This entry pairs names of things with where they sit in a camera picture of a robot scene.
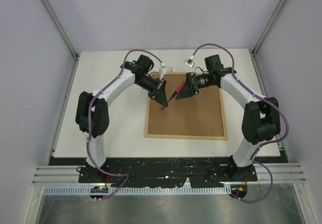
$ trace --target purple cable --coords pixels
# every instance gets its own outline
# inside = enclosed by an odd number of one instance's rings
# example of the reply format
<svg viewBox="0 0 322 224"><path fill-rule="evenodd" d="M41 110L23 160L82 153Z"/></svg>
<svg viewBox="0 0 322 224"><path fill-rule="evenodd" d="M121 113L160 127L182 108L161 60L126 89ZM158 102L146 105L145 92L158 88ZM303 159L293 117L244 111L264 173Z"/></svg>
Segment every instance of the purple cable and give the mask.
<svg viewBox="0 0 322 224"><path fill-rule="evenodd" d="M234 194L231 194L231 196L232 196L232 197L234 197L235 199L238 199L238 200L240 200L240 201L242 201L242 202L246 202L246 203L258 203L258 202L260 202L260 201L262 201L262 200L265 200L265 199L269 196L269 194L271 193L272 188L273 188L273 175L272 175L272 172L271 172L271 171L270 171L270 170L269 170L265 165L263 165L263 164L262 164L262 163L260 163L260 162L253 161L253 163L254 163L254 164L261 165L261 166L263 166L263 167L267 170L267 172L269 173L270 178L271 178L271 184L270 184L270 188L268 189L267 193L266 193L262 198L260 198L260 199L258 199L258 200L239 199L239 198L238 198L238 196L236 196L236 195L234 195Z"/></svg>
<svg viewBox="0 0 322 224"><path fill-rule="evenodd" d="M114 82L117 81L117 79L119 79L124 71L124 66L125 66L125 62L126 62L126 59L127 59L127 56L132 53L132 52L135 52L135 51L140 51L140 52L144 52L144 53L147 53L147 54L150 54L152 55L153 57L155 57L160 63L162 63L162 61L156 56L154 55L153 53L149 52L149 51L146 51L146 50L143 50L143 49L132 49L130 51L128 51L124 57L124 60L123 60L123 63L122 63L122 67L121 67L121 70L119 72L119 74L113 79L111 80L105 87L103 87L94 97L93 99L91 100L90 102L90 105L89 105L89 112L88 112L88 118L89 118L89 137L87 139L87 142L86 142L86 151L87 151L87 155L89 156L90 160L92 161L93 165L99 170L101 171L103 174L106 174L106 175L110 175L110 176L115 176L115 177L126 177L125 180L123 181L123 183L115 190L113 191L111 194L107 195L107 196L104 196L102 199L108 199L110 198L111 196L113 196L120 188L122 188L122 186L126 183L126 181L128 180L129 178L129 175L128 174L113 174L113 173L109 173L109 172L106 172L104 170L102 170L98 165L97 163L93 160L93 157L90 153L90 141L92 139L92 107L93 107L93 103L94 101L97 99L97 97L103 93L103 91L105 91L111 84L113 84Z"/></svg>
<svg viewBox="0 0 322 224"><path fill-rule="evenodd" d="M249 89L241 80L239 80L238 78L237 78L237 76L235 75L235 73L234 73L234 68L235 68L235 59L234 59L234 57L233 57L233 55L230 53L230 51L229 50L227 50L226 48L224 48L224 47L222 47L222 46L220 46L220 45L218 45L218 44L213 44L213 43L206 43L206 44L202 44L202 45L200 45L194 52L193 52L193 56L197 53L197 51L200 49L200 48L202 48L202 47L204 47L204 46L208 46L208 45L210 45L210 46L215 46L215 47L218 47L218 48L220 48L220 49L222 49L222 50L224 50L224 51L226 51L228 54L229 54L229 56L230 56L230 58L231 58L231 60L232 60L232 67L231 67L231 74L232 74L232 77L245 89L245 90L247 90L250 94L252 94L253 96L255 96L257 99L260 99L261 101L263 101L263 102L265 102L266 104L268 104L268 105L270 105L271 107L273 107L281 116L282 116L282 118L283 118L283 120L284 120L284 122L285 122L285 133L284 133L284 135L280 138L280 139L277 139L277 140L271 140L271 141L268 141L268 142L265 142L265 143L262 143L262 144L259 144L259 146L258 146L258 148L256 148L255 150L254 150L254 152L252 153L252 155L251 155L251 161L253 162L253 163L255 163L255 164L259 164L259 165L261 165L261 166L263 166L267 171L268 171L268 173L269 173L269 175L270 175L270 178L271 178L271 184L270 184L270 188L269 188L269 190L268 190L268 192L266 193L266 195L264 196L264 197L262 197L261 199L258 199L258 200L247 200L247 199L240 199L241 201L243 201L243 202L247 202L247 203L257 203L257 202L260 202L260 201L262 201L262 200L264 200L264 199L266 199L267 197L268 197L268 195L271 193L271 191L272 191L272 187L273 187L273 176L272 176L272 173L271 173L271 171L265 166L265 165L263 165L262 163L260 163L260 162L257 162L257 161L254 161L253 159L254 159L254 157L255 157L255 155L258 153L258 151L260 150L260 148L261 147L263 147L263 146L265 146L265 145L268 145L268 144L270 144L270 143L275 143L275 142L280 142L280 141L282 141L282 140L284 140L286 137L287 137L287 135L288 135L288 133L289 133L289 124L288 124L288 121L287 121L287 118L286 118L286 116L284 115L284 113L278 108L278 107L276 107L273 103L271 103L271 102L269 102L269 101L267 101L266 99L264 99L264 98L262 98L262 97L260 97L260 96L258 96L258 95L256 95L251 89Z"/></svg>

